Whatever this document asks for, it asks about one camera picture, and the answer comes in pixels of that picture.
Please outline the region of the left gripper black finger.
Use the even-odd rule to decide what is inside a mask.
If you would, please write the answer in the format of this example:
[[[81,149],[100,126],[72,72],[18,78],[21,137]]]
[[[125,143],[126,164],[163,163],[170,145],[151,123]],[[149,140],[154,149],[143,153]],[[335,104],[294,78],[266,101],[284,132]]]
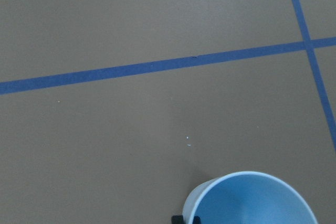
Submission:
[[[186,224],[182,215],[175,215],[171,217],[171,224]],[[194,216],[192,224],[201,224],[201,219],[199,216]]]

